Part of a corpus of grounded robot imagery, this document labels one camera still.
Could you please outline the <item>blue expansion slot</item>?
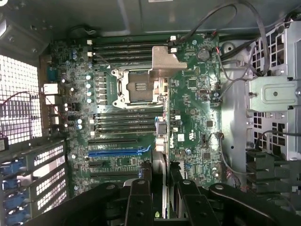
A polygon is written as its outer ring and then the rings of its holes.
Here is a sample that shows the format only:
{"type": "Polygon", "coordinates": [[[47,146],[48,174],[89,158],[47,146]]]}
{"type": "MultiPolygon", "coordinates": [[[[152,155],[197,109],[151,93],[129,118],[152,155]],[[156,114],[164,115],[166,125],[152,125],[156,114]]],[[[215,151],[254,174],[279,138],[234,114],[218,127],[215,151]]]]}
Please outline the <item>blue expansion slot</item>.
{"type": "Polygon", "coordinates": [[[109,157],[109,156],[127,156],[127,155],[142,155],[151,149],[148,147],[139,148],[123,148],[123,149],[102,149],[88,151],[88,157],[109,157]]]}

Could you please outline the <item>card retention bar blue clips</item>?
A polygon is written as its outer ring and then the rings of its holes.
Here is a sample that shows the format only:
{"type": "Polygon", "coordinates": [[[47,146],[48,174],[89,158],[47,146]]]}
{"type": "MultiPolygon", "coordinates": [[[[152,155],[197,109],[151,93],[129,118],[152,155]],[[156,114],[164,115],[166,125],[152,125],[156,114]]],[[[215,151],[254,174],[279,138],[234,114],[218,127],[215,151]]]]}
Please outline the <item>card retention bar blue clips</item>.
{"type": "Polygon", "coordinates": [[[31,218],[28,191],[18,178],[25,171],[26,164],[23,159],[0,164],[1,190],[4,193],[4,200],[0,204],[3,207],[5,226],[19,226],[31,218]]]}

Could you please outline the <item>black long expansion slot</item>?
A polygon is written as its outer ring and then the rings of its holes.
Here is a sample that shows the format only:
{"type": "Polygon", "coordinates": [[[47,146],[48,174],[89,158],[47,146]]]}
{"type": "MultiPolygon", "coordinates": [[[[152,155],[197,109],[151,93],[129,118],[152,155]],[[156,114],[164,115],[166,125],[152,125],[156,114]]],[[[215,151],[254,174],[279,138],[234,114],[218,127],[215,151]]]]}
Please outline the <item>black long expansion slot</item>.
{"type": "Polygon", "coordinates": [[[121,171],[121,172],[92,172],[89,174],[91,178],[113,178],[113,177],[130,177],[138,176],[136,171],[121,171]]]}
{"type": "Polygon", "coordinates": [[[87,141],[88,145],[134,144],[137,142],[137,138],[91,139],[87,141]]]}

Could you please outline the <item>CPU socket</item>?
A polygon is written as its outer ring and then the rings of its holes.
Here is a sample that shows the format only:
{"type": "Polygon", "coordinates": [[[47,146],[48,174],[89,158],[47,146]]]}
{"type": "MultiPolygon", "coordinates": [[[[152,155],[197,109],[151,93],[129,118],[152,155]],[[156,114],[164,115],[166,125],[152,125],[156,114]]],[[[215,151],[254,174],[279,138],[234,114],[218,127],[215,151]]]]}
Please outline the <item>CPU socket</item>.
{"type": "Polygon", "coordinates": [[[111,74],[117,82],[117,99],[112,102],[114,107],[136,110],[162,107],[167,102],[166,79],[152,81],[146,69],[115,69],[111,74]]]}

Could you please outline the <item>round coin cell battery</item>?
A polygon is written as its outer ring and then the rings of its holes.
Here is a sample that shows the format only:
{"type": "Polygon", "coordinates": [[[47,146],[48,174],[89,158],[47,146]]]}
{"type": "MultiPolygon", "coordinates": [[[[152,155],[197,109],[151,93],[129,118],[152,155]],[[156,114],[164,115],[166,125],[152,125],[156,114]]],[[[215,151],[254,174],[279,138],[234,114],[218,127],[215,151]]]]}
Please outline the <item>round coin cell battery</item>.
{"type": "Polygon", "coordinates": [[[207,61],[210,58],[210,52],[206,48],[200,49],[197,53],[197,58],[200,61],[207,61]]]}

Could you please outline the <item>open black PC case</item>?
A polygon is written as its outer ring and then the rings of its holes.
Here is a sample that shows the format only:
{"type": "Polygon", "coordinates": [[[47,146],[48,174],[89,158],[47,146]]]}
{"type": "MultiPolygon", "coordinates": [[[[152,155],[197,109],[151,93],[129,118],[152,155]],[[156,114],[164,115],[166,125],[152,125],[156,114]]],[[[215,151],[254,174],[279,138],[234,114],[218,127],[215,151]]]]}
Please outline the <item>open black PC case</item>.
{"type": "MultiPolygon", "coordinates": [[[[19,226],[83,193],[71,184],[67,138],[49,118],[50,43],[150,35],[176,36],[169,47],[196,34],[218,39],[222,180],[213,184],[301,216],[301,160],[263,151],[259,142],[246,145],[246,82],[269,70],[267,33],[291,21],[301,21],[301,0],[0,0],[0,164],[26,164],[18,178],[31,218],[19,226]]],[[[151,226],[190,226],[172,207],[170,176],[169,218],[161,217],[162,180],[152,174],[150,185],[151,226]]]]}

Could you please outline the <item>green motherboard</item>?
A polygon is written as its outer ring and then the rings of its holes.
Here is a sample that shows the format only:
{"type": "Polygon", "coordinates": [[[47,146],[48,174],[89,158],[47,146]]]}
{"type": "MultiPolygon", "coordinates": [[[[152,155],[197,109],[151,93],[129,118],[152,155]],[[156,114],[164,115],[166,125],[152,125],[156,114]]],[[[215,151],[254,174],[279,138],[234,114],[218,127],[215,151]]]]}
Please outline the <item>green motherboard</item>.
{"type": "Polygon", "coordinates": [[[68,166],[74,192],[79,194],[100,183],[122,186],[141,177],[140,167],[154,167],[155,117],[163,107],[120,109],[115,69],[152,68],[152,48],[168,47],[187,67],[170,79],[170,164],[178,162],[183,178],[209,186],[222,180],[218,134],[221,131],[220,75],[214,52],[217,38],[196,34],[187,42],[169,47],[176,36],[150,35],[98,39],[56,40],[49,45],[49,84],[44,85],[51,124],[67,138],[68,166]],[[207,61],[197,53],[206,48],[207,61]],[[134,144],[88,145],[91,139],[137,138],[134,144]],[[88,151],[148,147],[142,155],[88,157],[88,151]],[[136,171],[138,176],[91,178],[92,172],[136,171]]]}

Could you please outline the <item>silver metal disk cage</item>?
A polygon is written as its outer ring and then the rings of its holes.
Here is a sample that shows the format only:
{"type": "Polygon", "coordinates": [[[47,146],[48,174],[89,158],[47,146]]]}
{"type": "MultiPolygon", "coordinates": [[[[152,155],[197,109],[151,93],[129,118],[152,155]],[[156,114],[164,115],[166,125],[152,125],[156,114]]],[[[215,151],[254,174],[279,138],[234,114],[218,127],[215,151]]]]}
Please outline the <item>silver metal disk cage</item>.
{"type": "Polygon", "coordinates": [[[267,33],[270,67],[246,82],[247,147],[301,160],[301,21],[267,33]]]}

